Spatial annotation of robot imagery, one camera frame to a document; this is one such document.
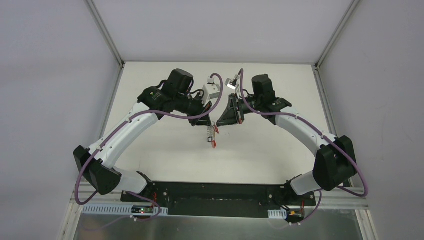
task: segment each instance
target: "metal frame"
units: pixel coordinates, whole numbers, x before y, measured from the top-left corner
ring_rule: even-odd
[[[94,1],[93,0],[84,0],[84,1],[86,2],[87,8],[92,14],[93,20],[95,21],[106,44],[110,48],[110,51],[112,52],[112,54],[114,55],[114,58],[116,59],[117,63],[120,66],[119,75],[117,77],[116,84],[107,107],[106,116],[102,123],[101,133],[99,136],[101,137],[105,132],[106,124],[109,119],[112,105],[115,100],[115,96],[116,96],[116,93],[117,93],[117,90],[123,75],[125,62],[122,59],[114,41],[112,40],[112,37],[108,29],[106,28],[105,23],[103,22],[103,19],[100,16]],[[326,57],[329,55],[331,49],[336,44],[347,22],[349,21],[350,17],[354,13],[355,9],[357,8],[360,2],[361,0],[351,1],[348,9],[346,10],[345,14],[340,20],[340,23],[335,29],[333,35],[331,36],[331,39],[329,40],[324,51],[319,57],[319,60],[314,65],[312,65],[312,71],[313,71],[316,85],[319,91],[319,97],[321,99],[321,104],[323,106],[325,119],[327,121],[329,132],[334,135],[337,135],[337,131],[336,131],[336,126],[333,120],[333,111],[330,105],[330,101],[327,98],[325,86],[320,76],[320,66],[323,64]],[[350,189],[356,193],[363,193],[362,188],[350,188]],[[87,199],[94,192],[94,190],[95,189],[88,182],[82,182],[79,189],[80,198]],[[119,206],[119,205],[128,205],[128,204],[140,205],[140,203],[137,203],[137,202],[134,202],[134,203],[121,202],[121,193],[122,193],[121,191],[112,191],[110,194],[107,194],[107,195],[97,194],[90,201],[90,204],[92,206],[96,206],[96,205]],[[305,208],[313,209],[314,207],[306,206]],[[74,239],[76,229],[78,226],[78,221],[83,209],[84,207],[77,205],[74,199],[74,195],[72,195],[58,239],[60,240]],[[319,209],[355,210],[363,239],[378,240],[376,229],[375,229],[366,199],[350,195],[349,193],[336,188],[332,191],[322,191],[322,201],[321,201],[321,206],[319,207]]]
[[[128,60],[125,63],[152,63],[158,61],[135,61]],[[175,61],[160,61],[161,63],[175,63]],[[178,63],[193,63],[193,61],[179,60]],[[290,62],[290,61],[202,61],[198,60],[195,63],[206,63],[206,64],[284,64],[284,65],[315,65],[316,62]]]
[[[117,96],[118,87],[121,82],[122,74],[124,73],[125,63],[120,66],[119,74],[115,83],[115,87],[113,88],[112,96],[110,97],[110,101],[107,104],[106,116],[103,118],[103,122],[101,123],[100,135],[98,138],[103,137],[106,131],[106,125],[108,124],[109,116],[111,115],[112,106],[114,105],[115,97]]]
[[[98,203],[88,203],[87,205],[84,205],[82,208],[83,214],[94,214],[94,215],[127,215],[130,214],[133,216],[153,216],[159,212],[159,208],[153,207],[152,213],[141,213],[138,211],[134,211],[135,208],[140,207],[149,207],[150,203],[139,203],[138,205],[132,205],[132,204],[98,204]],[[159,216],[167,216],[168,215],[168,208],[167,207],[160,207],[160,213]]]
[[[345,29],[346,24],[348,23],[349,19],[351,18],[352,14],[354,13],[355,9],[357,8],[360,2],[361,0],[352,0],[352,2],[350,2],[349,7],[347,8],[346,12],[344,13],[343,17],[335,28],[335,31],[330,38],[330,41],[327,43],[327,46],[325,46],[324,51],[321,53],[319,60],[315,64],[318,70],[320,69],[324,60],[328,56],[330,50],[334,47],[335,43],[339,39],[340,34]]]
[[[362,188],[349,188],[355,193],[362,194]],[[87,199],[95,191],[89,182],[81,182],[79,187],[79,198],[83,201]],[[139,202],[121,202],[121,191],[114,190],[107,195],[97,194],[90,201],[91,204],[119,204],[119,205],[140,205]],[[74,195],[70,200],[71,204],[76,203]],[[305,206],[305,209],[314,209],[314,206]],[[357,196],[353,196],[341,189],[335,188],[332,191],[322,191],[322,201],[319,209],[340,209],[340,210],[368,210],[367,200]]]
[[[93,0],[84,0],[85,4],[87,5],[88,10],[90,11],[93,20],[95,24],[98,27],[98,30],[100,31],[101,35],[104,38],[104,41],[106,42],[107,46],[109,47],[110,51],[112,52],[113,56],[115,57],[116,61],[118,62],[119,66],[122,68],[124,65],[124,60],[121,57],[121,54],[119,53],[117,46],[115,45],[114,41],[112,40],[111,34],[109,33],[108,29],[106,28],[105,22],[103,22],[102,17],[100,16],[99,10],[96,7],[96,4]]]

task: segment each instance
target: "small spring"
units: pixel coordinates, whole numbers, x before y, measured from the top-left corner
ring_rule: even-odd
[[[207,126],[207,142],[211,143],[215,140],[215,128],[214,126]]]

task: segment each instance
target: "white wall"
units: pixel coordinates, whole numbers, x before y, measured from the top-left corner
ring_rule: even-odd
[[[318,61],[351,0],[95,0],[125,61]]]
[[[0,4],[0,239],[55,239],[118,65],[84,1]]]
[[[424,1],[364,0],[321,68],[380,239],[422,239]]]

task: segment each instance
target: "purple cable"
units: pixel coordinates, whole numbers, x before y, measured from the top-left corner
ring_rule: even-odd
[[[290,116],[293,118],[296,118],[296,115],[292,114],[292,113],[288,113],[288,112],[259,112],[256,111],[255,109],[253,109],[248,101],[245,98],[245,94],[243,92],[243,74],[244,74],[244,69],[240,69],[240,71],[238,72],[238,75],[240,75],[240,93],[241,93],[241,98],[243,99],[244,104],[246,104],[246,107],[252,111],[252,113],[256,113],[262,116],[274,116],[274,115],[286,115],[286,116]],[[313,129],[318,135],[320,135],[324,140],[326,140],[331,146],[333,146],[337,151],[339,151],[349,162],[350,164],[352,164],[352,166],[355,168],[356,172],[358,173],[360,180],[362,181],[363,184],[363,194],[358,194],[355,193],[349,189],[346,189],[342,186],[338,186],[339,189],[342,189],[352,195],[355,195],[357,197],[366,197],[368,195],[368,184],[367,181],[365,180],[365,177],[362,173],[362,171],[358,168],[358,165],[356,164],[356,162],[345,152],[343,151],[339,146],[337,146],[334,142],[332,142],[327,136],[323,135],[323,133],[316,128],[312,123],[310,123],[309,121],[307,121],[306,119],[304,119],[303,117],[298,116],[297,117],[298,120],[304,122],[306,125],[308,125],[311,129]]]
[[[223,78],[218,74],[218,73],[213,73],[212,75],[210,75],[211,78],[213,77],[218,77],[220,84],[220,92],[219,92],[219,96],[218,99],[216,100],[216,103],[206,112],[197,115],[197,116],[180,116],[180,115],[174,115],[168,112],[164,112],[164,111],[158,111],[158,110],[146,110],[146,111],[141,111],[138,112],[136,114],[134,114],[133,116],[131,116],[129,118],[130,121],[132,121],[134,118],[143,115],[143,114],[161,114],[161,115],[165,115],[165,116],[169,116],[169,117],[173,117],[176,119],[185,119],[185,120],[193,120],[193,119],[200,119],[203,118],[204,116],[210,114],[213,110],[215,110],[215,108],[218,106],[218,103],[221,100],[221,97],[223,96],[223,90],[224,90],[224,81]],[[100,144],[100,148],[103,148],[109,140],[111,140],[111,138],[117,134],[117,132],[119,132],[119,130],[121,130],[127,123],[129,123],[128,121],[124,121],[123,123],[121,123],[121,125],[119,125],[115,130],[113,130],[113,132],[106,137],[106,139]],[[82,166],[81,171],[79,171],[78,177],[76,179],[76,184],[75,184],[75,191],[74,191],[74,196],[75,196],[75,202],[78,205],[85,205],[87,204],[97,193],[98,191],[96,190],[87,200],[85,200],[84,202],[80,201],[80,197],[79,197],[79,192],[80,192],[80,183],[81,183],[81,179],[83,178],[83,174],[87,169],[87,166],[90,164],[90,162],[94,159],[94,157],[96,156],[96,154],[99,153],[99,150],[95,150],[93,152],[93,154],[87,159],[87,161],[85,162],[85,164]]]
[[[146,221],[150,221],[150,220],[153,220],[153,219],[157,218],[157,217],[159,216],[159,214],[161,214],[161,212],[162,212],[162,208],[161,208],[161,206],[159,206],[159,204],[158,204],[157,202],[152,201],[151,199],[148,199],[148,198],[146,198],[146,197],[139,196],[139,195],[137,195],[137,194],[135,194],[135,193],[133,193],[133,192],[129,192],[129,191],[128,191],[127,193],[129,193],[129,194],[133,195],[134,197],[139,198],[139,199],[141,199],[141,200],[144,200],[144,201],[150,202],[150,203],[152,203],[153,205],[155,205],[155,206],[158,208],[158,209],[157,209],[157,213],[156,213],[155,215],[153,215],[153,216],[149,217],[149,218],[145,218],[145,219],[138,219],[138,218],[134,218],[137,222],[146,222]],[[122,219],[125,219],[125,218],[128,218],[128,217],[130,217],[130,218],[131,218],[131,216],[133,216],[133,215],[120,216],[120,217],[118,217],[117,219],[115,219],[115,220],[113,220],[113,221],[111,221],[111,222],[109,222],[109,223],[107,223],[107,224],[105,224],[105,225],[103,225],[103,226],[101,226],[101,227],[99,227],[99,228],[95,228],[95,229],[85,228],[85,227],[83,226],[83,224],[82,224],[82,223],[81,223],[81,225],[80,225],[80,226],[81,226],[81,228],[82,228],[84,231],[87,231],[87,232],[96,232],[96,231],[100,231],[100,230],[102,230],[102,229],[105,229],[105,228],[109,227],[110,225],[115,224],[115,223],[117,223],[117,222],[121,221]]]
[[[321,205],[321,200],[323,199],[323,193],[321,192],[321,190],[316,190],[315,192],[319,192],[319,199],[318,199],[318,203],[316,204],[316,207],[313,209],[313,211],[307,216],[305,217],[301,223],[303,223],[304,221],[308,220],[310,217],[312,217],[312,215],[315,214],[315,212],[317,211],[318,207]]]

